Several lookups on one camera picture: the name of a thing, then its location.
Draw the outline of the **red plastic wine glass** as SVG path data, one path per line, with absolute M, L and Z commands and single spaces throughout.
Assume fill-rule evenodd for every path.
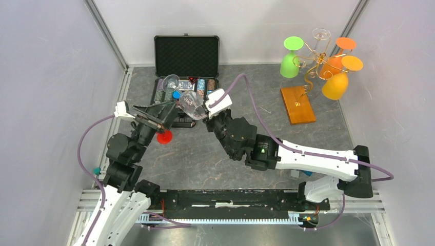
M 173 134 L 170 130 L 165 130 L 163 133 L 156 134 L 156 140 L 162 145 L 170 143 L 173 139 Z

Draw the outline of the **clear wine glass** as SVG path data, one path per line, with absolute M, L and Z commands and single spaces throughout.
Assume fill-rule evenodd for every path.
M 331 33 L 325 28 L 315 28 L 312 31 L 314 41 L 309 45 L 308 49 L 308 65 L 313 66 L 316 64 L 317 55 L 324 53 L 329 45 Z
M 177 92 L 180 109 L 193 120 L 202 120 L 207 117 L 204 101 L 195 91 L 181 91 L 178 86 L 181 84 L 180 78 L 171 74 L 163 79 L 163 89 L 165 92 Z

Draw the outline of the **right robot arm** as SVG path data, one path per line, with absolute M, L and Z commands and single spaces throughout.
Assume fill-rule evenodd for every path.
M 302 209 L 342 194 L 353 198 L 373 197 L 371 170 L 356 163 L 368 160 L 367 147 L 335 151 L 296 145 L 259 134 L 257 127 L 245 118 L 232 118 L 229 109 L 203 122 L 230 159 L 243 159 L 254 170 L 293 169 L 324 174 L 320 179 L 299 184 L 296 202 Z

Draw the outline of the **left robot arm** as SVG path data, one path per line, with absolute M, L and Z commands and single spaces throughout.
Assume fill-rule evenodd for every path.
M 176 102 L 134 106 L 130 114 L 125 101 L 117 102 L 110 118 L 129 121 L 130 136 L 117 133 L 107 142 L 109 160 L 103 181 L 96 180 L 101 194 L 89 222 L 75 245 L 120 245 L 139 216 L 161 203 L 160 187 L 142 180 L 138 166 L 155 134 L 170 130 L 178 114 Z

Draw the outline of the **wooden rack base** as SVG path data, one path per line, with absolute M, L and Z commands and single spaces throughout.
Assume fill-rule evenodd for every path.
M 304 86 L 281 88 L 280 92 L 291 125 L 316 122 L 317 119 Z

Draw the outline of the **green plastic wine glass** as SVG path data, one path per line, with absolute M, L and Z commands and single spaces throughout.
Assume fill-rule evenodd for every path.
M 289 53 L 282 59 L 280 74 L 284 78 L 294 78 L 300 71 L 300 62 L 295 51 L 303 47 L 304 41 L 298 36 L 290 36 L 284 40 L 283 45 Z

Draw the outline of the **yellow plastic wine glass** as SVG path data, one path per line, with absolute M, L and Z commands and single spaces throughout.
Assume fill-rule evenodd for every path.
M 364 66 L 359 58 L 352 55 L 344 56 L 341 63 L 344 69 L 328 79 L 322 87 L 323 95 L 331 100 L 339 100 L 345 94 L 349 85 L 348 73 L 360 71 Z

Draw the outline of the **orange plastic wine glass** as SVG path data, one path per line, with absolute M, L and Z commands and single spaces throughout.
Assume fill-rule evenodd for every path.
M 321 79 L 328 80 L 335 74 L 342 72 L 342 58 L 347 55 L 344 51 L 351 52 L 357 46 L 357 43 L 348 37 L 339 37 L 335 43 L 339 47 L 339 51 L 336 55 L 331 56 L 318 72 Z

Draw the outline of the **blue round chip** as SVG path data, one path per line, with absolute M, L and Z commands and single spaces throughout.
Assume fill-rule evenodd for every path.
M 173 97 L 174 99 L 178 100 L 178 99 L 180 98 L 180 93 L 179 93 L 178 91 L 174 91 L 174 92 L 172 93 L 172 97 Z

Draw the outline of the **playing card deck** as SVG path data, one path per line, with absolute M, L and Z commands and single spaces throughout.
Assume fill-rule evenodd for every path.
M 195 84 L 192 84 L 189 80 L 180 80 L 177 89 L 180 91 L 194 91 Z

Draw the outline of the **black poker chip case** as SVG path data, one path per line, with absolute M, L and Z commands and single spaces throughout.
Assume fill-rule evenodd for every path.
M 171 74 L 195 84 L 195 92 L 205 102 L 207 96 L 220 87 L 220 38 L 216 35 L 157 35 L 154 37 L 154 61 L 157 78 L 154 81 L 151 105 L 173 101 L 179 113 L 173 128 L 192 128 L 196 124 L 179 107 L 173 92 L 165 92 L 163 79 Z

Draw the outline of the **teal small block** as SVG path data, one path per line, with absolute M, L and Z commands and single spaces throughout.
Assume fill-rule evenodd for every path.
M 100 169 L 100 168 L 94 168 L 94 169 L 93 169 L 93 174 L 94 174 L 95 176 L 99 176 L 100 173 L 101 173 L 101 169 Z

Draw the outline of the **blue green building blocks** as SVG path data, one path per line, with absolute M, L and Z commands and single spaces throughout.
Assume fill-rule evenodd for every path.
M 310 171 L 302 170 L 302 172 L 309 177 L 312 175 L 312 172 L 310 172 Z

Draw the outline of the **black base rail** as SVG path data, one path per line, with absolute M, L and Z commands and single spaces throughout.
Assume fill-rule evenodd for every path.
M 150 210 L 176 219 L 285 219 L 290 212 L 314 214 L 331 209 L 302 199 L 296 190 L 163 190 L 151 198 Z

